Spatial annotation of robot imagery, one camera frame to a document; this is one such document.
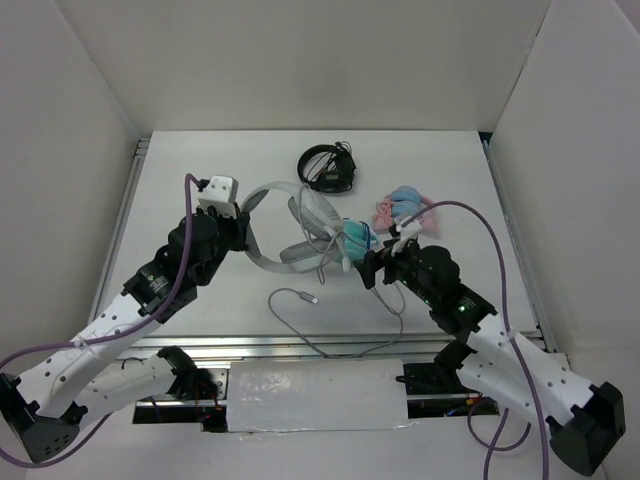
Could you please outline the grey white over-ear headphones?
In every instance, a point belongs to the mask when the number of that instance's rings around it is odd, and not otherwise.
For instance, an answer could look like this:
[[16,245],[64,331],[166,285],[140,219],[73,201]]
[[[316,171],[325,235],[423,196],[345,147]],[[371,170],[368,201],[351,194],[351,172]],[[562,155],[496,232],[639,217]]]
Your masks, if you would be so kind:
[[241,212],[250,214],[270,191],[289,195],[290,213],[298,223],[305,241],[291,245],[276,262],[263,255],[251,227],[247,227],[245,253],[259,268],[277,274],[303,274],[321,271],[337,261],[348,273],[352,261],[346,249],[345,222],[334,206],[319,193],[290,182],[271,182],[255,189],[242,203]]

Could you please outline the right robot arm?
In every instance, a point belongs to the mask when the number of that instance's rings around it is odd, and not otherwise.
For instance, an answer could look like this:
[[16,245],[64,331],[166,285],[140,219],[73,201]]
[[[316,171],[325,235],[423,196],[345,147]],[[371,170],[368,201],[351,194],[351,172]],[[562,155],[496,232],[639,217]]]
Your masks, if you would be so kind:
[[494,306],[462,283],[447,249],[421,247],[414,240],[396,249],[387,241],[355,267],[368,289],[378,273],[386,284],[404,285],[453,336],[437,357],[441,388],[454,392],[464,386],[542,427],[550,449],[574,472],[593,475],[625,434],[621,391],[572,372],[508,329]]

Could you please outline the black headphones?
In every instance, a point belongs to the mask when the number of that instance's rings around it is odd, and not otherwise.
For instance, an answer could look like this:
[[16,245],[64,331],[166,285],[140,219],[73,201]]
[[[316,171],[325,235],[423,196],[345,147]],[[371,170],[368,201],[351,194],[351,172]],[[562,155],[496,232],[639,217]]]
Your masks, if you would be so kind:
[[297,163],[299,180],[311,190],[324,194],[342,194],[352,190],[356,164],[351,144],[337,141],[306,150]]

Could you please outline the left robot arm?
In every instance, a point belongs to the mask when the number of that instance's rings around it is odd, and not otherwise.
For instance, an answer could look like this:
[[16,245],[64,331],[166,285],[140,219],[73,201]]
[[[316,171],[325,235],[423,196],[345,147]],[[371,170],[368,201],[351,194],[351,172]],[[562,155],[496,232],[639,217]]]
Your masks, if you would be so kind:
[[71,341],[50,348],[40,364],[1,376],[1,413],[20,439],[30,466],[43,468],[81,430],[154,395],[189,396],[211,378],[179,347],[164,347],[123,370],[106,369],[197,297],[230,251],[246,248],[249,216],[197,209],[169,233],[167,245],[142,266],[122,292]]

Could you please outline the pink blue cat-ear headphones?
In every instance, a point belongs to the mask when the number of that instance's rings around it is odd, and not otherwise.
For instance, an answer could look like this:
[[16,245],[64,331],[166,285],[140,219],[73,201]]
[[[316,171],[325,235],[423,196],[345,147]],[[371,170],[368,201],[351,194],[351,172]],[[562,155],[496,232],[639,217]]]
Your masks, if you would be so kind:
[[[376,204],[376,211],[372,216],[372,226],[376,233],[387,231],[395,220],[415,215],[423,208],[431,207],[433,201],[410,186],[400,186],[386,195]],[[422,232],[432,238],[440,237],[440,229],[435,210],[429,210],[420,217]]]

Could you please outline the white taped cover plate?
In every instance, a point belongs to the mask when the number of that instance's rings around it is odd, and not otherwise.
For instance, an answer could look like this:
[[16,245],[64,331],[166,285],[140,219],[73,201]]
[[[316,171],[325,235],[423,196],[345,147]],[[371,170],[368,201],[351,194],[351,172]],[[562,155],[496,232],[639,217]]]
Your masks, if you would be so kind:
[[409,425],[394,359],[237,362],[228,379],[231,432],[391,430]]

